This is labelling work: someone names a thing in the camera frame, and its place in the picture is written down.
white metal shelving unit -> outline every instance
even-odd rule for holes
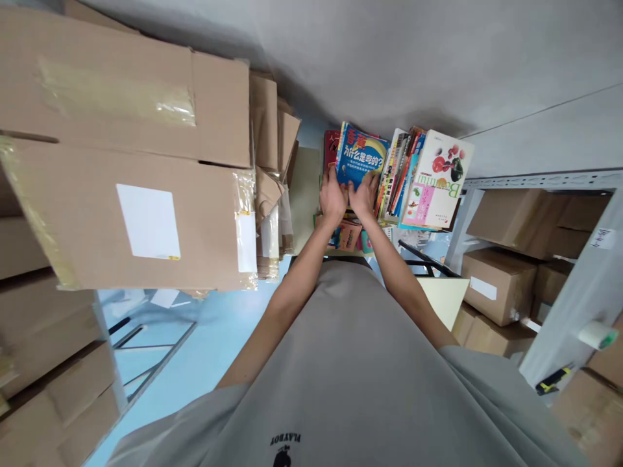
[[[594,238],[599,229],[610,229],[613,244],[600,248],[589,241],[584,246],[519,371],[535,386],[564,365],[572,363],[580,368],[594,352],[577,339],[580,329],[592,320],[612,325],[623,307],[623,170],[477,178],[466,180],[463,188],[467,193],[446,256],[446,263],[456,272],[461,271],[465,252],[490,245],[466,234],[484,189],[614,191],[591,236]]]

paper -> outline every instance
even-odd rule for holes
[[[599,228],[593,235],[590,245],[595,248],[603,248],[604,250],[612,250],[615,245],[617,231],[614,229]]]
[[[474,276],[469,278],[469,286],[490,300],[495,300],[498,296],[498,289],[495,286],[475,278]]]
[[[175,289],[158,289],[151,302],[163,308],[171,308],[180,291]]]
[[[121,212],[128,232],[132,255],[178,260],[173,194],[151,188],[117,184]]]
[[[255,212],[249,215],[237,214],[238,227],[238,272],[257,272]]]

metal rod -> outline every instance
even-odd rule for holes
[[[138,389],[134,391],[134,393],[131,396],[128,397],[128,406],[126,407],[125,412],[130,410],[130,408],[133,405],[132,403],[145,392],[147,387],[152,383],[152,381],[156,378],[156,376],[160,374],[164,366],[173,358],[173,356],[177,353],[177,351],[180,350],[180,347],[184,344],[184,342],[186,342],[186,339],[190,337],[190,335],[193,333],[196,327],[197,327],[196,322],[190,325],[188,330],[184,333],[183,336],[181,336],[180,340],[177,341],[175,346],[171,350],[169,350],[167,354],[164,356],[164,358],[156,365],[157,368],[153,371],[153,373],[149,375],[149,377],[141,383]]]
[[[151,368],[146,369],[144,372],[142,372],[140,375],[138,376],[134,376],[134,378],[132,378],[130,381],[128,381],[127,383],[123,384],[123,387],[128,387],[129,385],[131,385],[133,382],[135,382],[137,379],[142,378],[143,376],[145,376],[146,374],[151,373],[152,371],[154,371],[156,369],[156,367],[158,366],[158,364],[156,363],[154,366],[152,366]]]
[[[117,352],[155,352],[157,350],[172,349],[174,344],[157,345],[157,346],[137,346],[137,347],[123,347],[116,349]]]
[[[128,341],[133,338],[134,336],[136,336],[140,331],[143,330],[143,328],[145,327],[144,324],[139,324],[138,326],[136,326],[132,331],[128,332],[125,336],[123,336],[119,342],[117,342],[116,344],[113,345],[113,349],[118,349],[123,347],[124,345],[126,345],[128,343]]]
[[[115,332],[119,331],[123,326],[130,322],[130,317],[125,317],[117,324],[115,324],[112,328],[108,330],[108,335],[113,335]]]

cardboard box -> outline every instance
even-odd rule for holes
[[[269,172],[280,172],[278,142],[277,83],[253,72],[250,76],[250,101],[256,114],[256,163]]]
[[[0,217],[21,216],[21,207],[0,165]]]
[[[535,227],[532,238],[525,248],[515,249],[515,251],[536,259],[550,259],[552,254],[549,253],[547,246],[556,229],[556,222],[568,202],[569,197],[566,195],[546,193],[532,220]]]
[[[536,332],[521,323],[502,327],[478,316],[469,331],[465,348],[499,355],[519,366],[536,336]]]
[[[243,62],[29,8],[0,30],[5,133],[250,167]]]
[[[475,308],[465,302],[461,303],[459,314],[456,315],[456,320],[452,326],[452,335],[460,345],[465,346],[467,336],[469,335],[469,331],[472,329],[474,320],[479,316],[480,313],[477,312]]]
[[[540,189],[487,190],[467,234],[523,250],[537,228],[537,212],[547,192]]]
[[[45,391],[27,390],[11,400],[0,417],[3,467],[24,467],[33,458],[53,451],[64,439],[54,404]]]
[[[128,28],[76,0],[65,0],[65,16],[94,25],[120,30],[129,34],[140,34],[136,29]]]
[[[578,371],[554,400],[552,413],[593,467],[623,461],[623,396],[586,370]]]
[[[534,280],[534,295],[542,302],[553,305],[572,269],[573,264],[564,259],[539,265]]]
[[[106,341],[93,342],[38,384],[44,385],[63,426],[76,420],[115,380],[112,350]]]
[[[558,226],[592,232],[597,227],[611,195],[574,195],[558,220]]]
[[[101,337],[93,291],[61,292],[49,269],[0,284],[0,341],[18,375],[0,391],[11,398]]]
[[[0,280],[50,265],[23,217],[0,218]]]
[[[595,352],[587,366],[612,384],[623,388],[623,315],[619,316],[613,327],[619,331],[619,338],[610,347]]]
[[[241,288],[233,169],[139,152],[15,145],[14,175],[37,214],[29,222],[43,231],[38,238],[61,284]],[[254,263],[254,225],[247,228]]]
[[[461,275],[470,284],[465,301],[500,326],[518,321],[530,313],[536,272],[528,258],[501,249],[466,253]]]
[[[590,232],[557,227],[550,236],[547,251],[558,256],[578,259],[590,238]]]
[[[119,417],[117,401],[110,387],[66,428],[67,440],[58,448],[65,465],[80,467]]]

plastic wrap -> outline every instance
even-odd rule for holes
[[[266,282],[279,282],[279,209],[275,206],[260,226],[261,254],[258,276]]]
[[[2,161],[6,178],[19,199],[19,204],[24,212],[24,216],[28,220],[32,231],[41,244],[43,252],[47,256],[58,277],[58,281],[60,282],[58,288],[61,290],[81,289],[73,267],[66,261],[61,253],[54,233],[48,226],[46,220],[40,215],[37,206],[34,205],[27,195],[27,193],[30,192],[29,183],[31,182],[29,181],[28,173],[20,164],[19,154],[17,153],[12,138],[0,136],[0,160]]]
[[[236,181],[236,239],[238,241],[238,271],[242,290],[258,289],[255,225],[255,171],[234,170]]]
[[[46,103],[63,115],[100,112],[113,117],[196,126],[189,89],[145,82],[39,59]]]
[[[284,194],[279,200],[279,256],[294,254],[294,229],[292,227],[292,212],[290,210],[289,190],[286,186]]]

